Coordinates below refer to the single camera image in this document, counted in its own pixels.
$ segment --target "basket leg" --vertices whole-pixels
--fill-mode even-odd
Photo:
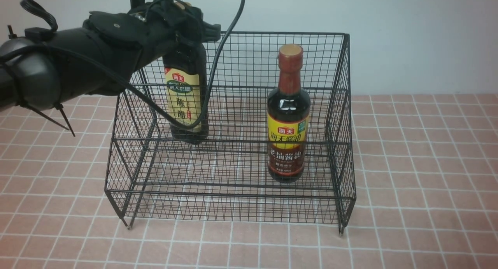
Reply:
[[[114,200],[110,191],[106,190],[105,196],[107,196],[107,199],[109,200],[110,205],[114,209],[114,212],[116,212],[119,219],[121,219],[123,221],[124,226],[128,227],[128,229],[129,229],[130,227],[128,226],[128,223],[125,220],[125,212],[121,212],[121,210],[119,210],[119,207],[117,206],[116,200]]]

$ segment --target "robotic hand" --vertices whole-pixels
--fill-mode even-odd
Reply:
[[[27,28],[25,36],[18,37],[9,26],[10,40],[0,46],[0,111],[25,107],[73,132],[62,103],[84,94],[114,96],[127,88],[172,124],[194,128],[205,115],[209,99],[197,122],[186,126],[128,83],[135,71],[181,44],[194,46],[221,38],[220,25],[203,21],[199,8],[174,1],[130,0],[127,13],[90,12],[81,28],[57,31],[54,16],[35,1],[23,0],[21,6],[43,18],[50,29]],[[219,53],[243,7],[244,0],[219,45],[206,97]],[[69,128],[42,112],[50,108],[61,112]]]

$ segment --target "black cable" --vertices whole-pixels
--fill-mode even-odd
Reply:
[[[175,118],[171,117],[167,112],[165,112],[162,108],[157,106],[155,102],[153,102],[148,96],[146,96],[144,93],[140,92],[137,90],[137,88],[133,87],[129,81],[126,81],[123,77],[119,76],[116,74],[116,72],[110,70],[108,67],[102,65],[101,63],[93,60],[92,58],[89,58],[85,55],[81,55],[80,53],[76,53],[74,51],[70,51],[68,49],[64,48],[59,48],[59,47],[54,47],[54,46],[49,46],[49,45],[42,45],[42,44],[37,44],[37,45],[31,45],[31,46],[25,46],[20,49],[16,49],[15,51],[11,51],[6,55],[0,56],[0,62],[8,62],[9,60],[12,60],[13,58],[16,58],[17,56],[24,55],[33,51],[53,51],[53,52],[58,52],[62,53],[64,55],[69,55],[74,58],[78,58],[80,60],[83,60],[97,69],[100,69],[106,76],[108,76],[110,79],[114,80],[116,83],[119,83],[121,86],[125,87],[126,89],[130,90],[133,94],[137,95],[142,101],[144,101],[148,106],[153,108],[155,111],[157,111],[160,115],[162,115],[165,119],[167,119],[171,124],[174,126],[180,128],[180,129],[193,129],[195,128],[201,121],[204,119],[205,115],[208,112],[208,103],[210,99],[210,93],[213,87],[213,81],[214,81],[214,75],[216,72],[216,65],[219,60],[219,56],[221,55],[224,43],[228,39],[230,33],[232,32],[233,28],[237,24],[237,21],[239,20],[242,11],[244,10],[244,5],[245,5],[245,0],[240,0],[240,6],[238,7],[237,14],[233,18],[232,23],[226,30],[225,34],[223,35],[223,38],[221,39],[221,42],[219,43],[219,46],[217,48],[215,57],[213,59],[213,66],[211,68],[210,76],[209,76],[209,82],[208,82],[208,87],[207,87],[207,92],[206,92],[206,99],[204,100],[204,104],[202,105],[201,108],[201,113],[197,120],[190,124],[190,125],[185,125],[180,122],[178,122]]]

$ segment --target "dark brown liquid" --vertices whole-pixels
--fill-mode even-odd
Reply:
[[[298,92],[289,95],[275,88],[268,96],[267,111],[268,114],[280,122],[300,122],[308,117],[310,112],[311,100],[306,91],[299,89]],[[276,157],[272,156],[272,150],[280,154],[300,155],[293,161],[285,161],[291,172],[281,173],[275,171],[275,167],[282,163]],[[297,181],[304,171],[305,145],[292,149],[282,149],[275,147],[272,143],[268,144],[268,172],[277,182],[290,183]]]
[[[197,48],[180,47],[175,54],[164,56],[163,63],[164,67],[179,69],[190,75],[199,75],[201,93],[200,106],[202,107],[204,99],[206,99],[207,91],[206,50],[204,49],[204,46],[200,44]],[[197,145],[209,135],[208,115],[206,114],[201,121],[201,130],[198,132],[180,129],[173,125],[170,125],[170,128],[173,138]]]

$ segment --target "wire basket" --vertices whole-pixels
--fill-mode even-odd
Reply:
[[[105,177],[119,218],[128,228],[146,217],[326,223],[342,233],[356,201],[349,43],[343,33],[233,32],[217,64],[210,135],[199,145],[174,139],[167,120],[131,92],[119,95]],[[303,47],[301,85],[312,101],[305,170],[291,184],[267,171],[267,95],[283,44]],[[205,45],[208,73],[218,45]],[[167,106],[162,62],[131,83]]]

